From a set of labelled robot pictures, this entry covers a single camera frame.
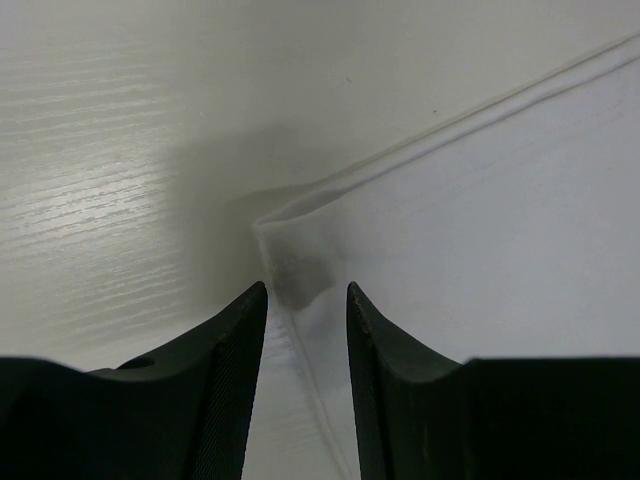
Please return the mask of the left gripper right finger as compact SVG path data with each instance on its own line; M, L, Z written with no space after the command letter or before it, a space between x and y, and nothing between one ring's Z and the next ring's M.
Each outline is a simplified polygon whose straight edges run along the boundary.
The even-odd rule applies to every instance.
M455 362L358 284L346 333L364 479L635 479L635 357Z

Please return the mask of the white skirt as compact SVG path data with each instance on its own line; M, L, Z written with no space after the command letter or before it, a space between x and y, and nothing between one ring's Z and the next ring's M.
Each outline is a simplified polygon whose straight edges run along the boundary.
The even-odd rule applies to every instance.
M346 293L455 360L639 351L631 37L254 223L332 458L358 477Z

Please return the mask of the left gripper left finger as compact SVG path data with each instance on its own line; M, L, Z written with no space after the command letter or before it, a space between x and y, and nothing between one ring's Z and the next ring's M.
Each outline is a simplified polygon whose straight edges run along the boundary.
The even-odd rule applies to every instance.
M263 351L256 283L219 314L115 369L1 361L5 479L238 479Z

